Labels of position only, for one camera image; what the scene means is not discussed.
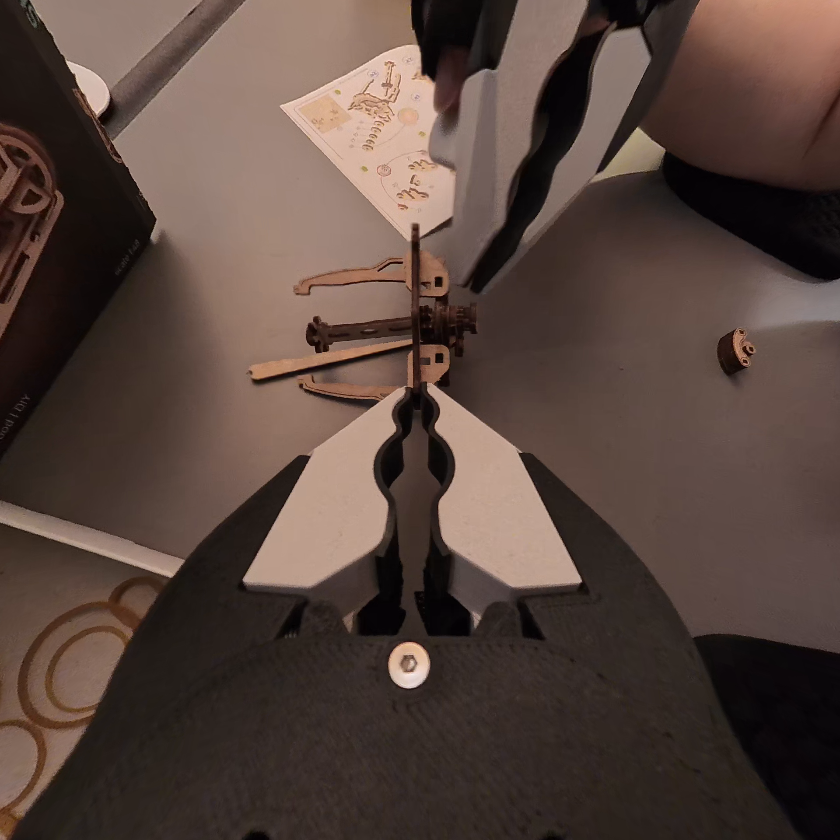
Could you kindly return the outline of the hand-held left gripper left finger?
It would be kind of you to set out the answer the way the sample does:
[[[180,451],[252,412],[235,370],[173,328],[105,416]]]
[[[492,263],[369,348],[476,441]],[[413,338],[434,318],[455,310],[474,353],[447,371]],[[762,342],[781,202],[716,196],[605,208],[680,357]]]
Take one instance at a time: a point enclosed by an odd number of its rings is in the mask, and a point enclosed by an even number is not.
[[[407,386],[316,447],[245,573],[251,592],[330,602],[354,613],[379,591],[376,561],[396,535],[391,486],[411,429]]]

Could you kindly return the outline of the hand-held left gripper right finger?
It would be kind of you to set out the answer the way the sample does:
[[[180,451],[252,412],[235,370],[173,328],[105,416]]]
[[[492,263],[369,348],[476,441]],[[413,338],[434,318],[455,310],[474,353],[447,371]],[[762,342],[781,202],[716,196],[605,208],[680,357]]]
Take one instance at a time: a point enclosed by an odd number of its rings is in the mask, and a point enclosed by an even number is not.
[[[426,385],[430,451],[443,453],[434,536],[448,593],[474,618],[489,605],[574,592],[582,578],[522,453],[436,385]]]

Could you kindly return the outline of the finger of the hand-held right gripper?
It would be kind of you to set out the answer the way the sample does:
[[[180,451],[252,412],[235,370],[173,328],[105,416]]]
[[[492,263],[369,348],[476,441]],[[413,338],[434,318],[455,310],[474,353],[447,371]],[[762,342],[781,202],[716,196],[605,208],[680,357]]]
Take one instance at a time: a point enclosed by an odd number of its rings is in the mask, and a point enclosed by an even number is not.
[[[457,111],[437,114],[429,150],[455,172],[445,259],[460,286],[471,289],[473,269],[506,223],[544,132],[538,109],[552,74],[588,40],[588,2],[519,1],[498,68],[468,74]]]
[[[558,66],[539,104],[541,141],[518,176],[506,223],[471,273],[473,292],[515,266],[598,172],[650,60],[637,26],[580,43]]]

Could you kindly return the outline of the wooden gear model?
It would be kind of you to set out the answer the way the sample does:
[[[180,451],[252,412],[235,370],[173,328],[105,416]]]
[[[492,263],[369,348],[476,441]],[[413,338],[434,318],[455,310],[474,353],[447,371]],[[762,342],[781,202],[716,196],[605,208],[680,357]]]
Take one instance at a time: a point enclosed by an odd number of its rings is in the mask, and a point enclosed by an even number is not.
[[[329,350],[337,343],[410,339],[407,383],[419,400],[421,384],[448,383],[453,357],[465,351],[466,336],[477,333],[477,305],[449,299],[450,280],[443,260],[421,246],[419,224],[411,226],[410,248],[403,257],[410,296],[405,316],[330,324]]]

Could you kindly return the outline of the person's right forearm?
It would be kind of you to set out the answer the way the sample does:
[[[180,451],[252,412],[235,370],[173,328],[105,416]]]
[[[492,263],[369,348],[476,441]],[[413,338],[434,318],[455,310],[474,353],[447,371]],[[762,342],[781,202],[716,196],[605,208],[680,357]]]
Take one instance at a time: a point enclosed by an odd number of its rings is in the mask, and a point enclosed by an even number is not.
[[[699,2],[642,129],[708,172],[838,190],[839,2]]]

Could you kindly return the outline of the black model kit box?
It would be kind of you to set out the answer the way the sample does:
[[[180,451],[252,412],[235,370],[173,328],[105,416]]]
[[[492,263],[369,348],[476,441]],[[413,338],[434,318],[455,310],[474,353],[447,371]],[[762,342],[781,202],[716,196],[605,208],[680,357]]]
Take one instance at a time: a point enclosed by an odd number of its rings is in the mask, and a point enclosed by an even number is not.
[[[155,217],[31,2],[1,2],[1,452]]]

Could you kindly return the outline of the person's right hand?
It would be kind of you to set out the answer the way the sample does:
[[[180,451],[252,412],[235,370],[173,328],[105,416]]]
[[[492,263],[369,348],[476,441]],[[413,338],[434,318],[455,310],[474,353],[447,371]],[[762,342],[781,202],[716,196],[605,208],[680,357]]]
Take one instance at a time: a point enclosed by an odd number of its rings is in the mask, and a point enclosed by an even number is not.
[[[441,50],[434,76],[434,109],[437,113],[457,111],[468,69],[468,48],[447,45]]]

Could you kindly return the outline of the printed instruction sheet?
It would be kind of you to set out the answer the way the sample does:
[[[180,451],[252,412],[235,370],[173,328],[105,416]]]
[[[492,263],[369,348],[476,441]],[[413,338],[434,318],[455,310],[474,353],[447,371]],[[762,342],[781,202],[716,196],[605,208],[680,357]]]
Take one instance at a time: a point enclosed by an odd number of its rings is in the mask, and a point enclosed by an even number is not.
[[[434,84],[405,45],[282,106],[390,224],[426,236],[452,217],[455,175],[429,153]]]

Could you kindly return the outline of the flat wooden stick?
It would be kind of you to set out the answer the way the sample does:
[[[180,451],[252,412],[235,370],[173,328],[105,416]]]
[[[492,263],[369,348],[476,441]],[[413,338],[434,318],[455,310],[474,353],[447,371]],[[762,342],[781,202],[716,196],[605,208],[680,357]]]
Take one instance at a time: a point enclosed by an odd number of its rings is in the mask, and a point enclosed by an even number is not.
[[[356,361],[368,356],[388,353],[410,348],[410,339],[391,340],[385,342],[361,345],[345,350],[330,350],[314,353],[305,357],[275,360],[252,364],[248,368],[248,376],[253,382],[262,382],[285,375],[313,371],[318,368]]]

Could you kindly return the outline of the long wooden lever part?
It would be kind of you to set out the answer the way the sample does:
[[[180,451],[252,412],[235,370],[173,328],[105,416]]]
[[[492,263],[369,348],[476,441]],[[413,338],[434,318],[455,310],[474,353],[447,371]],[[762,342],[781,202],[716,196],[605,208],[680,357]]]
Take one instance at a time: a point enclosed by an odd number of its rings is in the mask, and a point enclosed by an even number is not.
[[[310,276],[295,284],[293,292],[297,296],[308,296],[315,287],[346,287],[369,282],[391,282],[405,285],[406,268],[402,257],[389,257],[368,267],[337,269],[319,275]]]

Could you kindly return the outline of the white cardboard box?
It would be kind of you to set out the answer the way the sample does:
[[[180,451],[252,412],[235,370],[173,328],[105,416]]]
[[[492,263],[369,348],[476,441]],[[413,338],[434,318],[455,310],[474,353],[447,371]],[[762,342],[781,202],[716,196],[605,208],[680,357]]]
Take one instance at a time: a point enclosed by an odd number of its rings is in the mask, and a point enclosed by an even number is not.
[[[1,683],[15,642],[26,632],[38,633],[57,614],[108,595],[134,576],[149,574],[164,581],[182,562],[111,534],[2,503]],[[1,804],[2,838],[13,835],[26,811],[12,821]]]

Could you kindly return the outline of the curved wooden part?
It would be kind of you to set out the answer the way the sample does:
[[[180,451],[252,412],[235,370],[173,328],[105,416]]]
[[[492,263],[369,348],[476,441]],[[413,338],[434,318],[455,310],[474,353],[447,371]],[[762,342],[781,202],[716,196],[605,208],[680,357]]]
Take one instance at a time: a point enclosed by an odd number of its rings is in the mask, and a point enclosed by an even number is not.
[[[747,370],[756,348],[745,328],[734,329],[723,335],[717,344],[717,360],[722,372],[733,376]]]

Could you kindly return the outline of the pile of rubber bands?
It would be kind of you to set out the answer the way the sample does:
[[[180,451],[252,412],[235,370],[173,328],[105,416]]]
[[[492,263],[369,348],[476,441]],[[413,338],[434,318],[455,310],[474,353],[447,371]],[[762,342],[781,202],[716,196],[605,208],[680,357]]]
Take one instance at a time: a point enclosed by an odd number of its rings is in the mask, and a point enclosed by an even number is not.
[[[135,631],[162,592],[143,574],[72,606],[15,642],[2,676],[2,812],[16,820],[90,726]]]

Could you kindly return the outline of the white rounded base plate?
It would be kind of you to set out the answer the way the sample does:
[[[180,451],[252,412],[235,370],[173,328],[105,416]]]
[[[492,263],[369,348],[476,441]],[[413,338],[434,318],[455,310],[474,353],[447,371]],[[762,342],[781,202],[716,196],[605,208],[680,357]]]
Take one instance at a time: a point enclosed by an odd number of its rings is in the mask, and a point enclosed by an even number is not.
[[[109,86],[93,70],[69,60],[66,63],[76,79],[78,89],[85,95],[91,110],[94,111],[97,118],[102,118],[112,105]]]

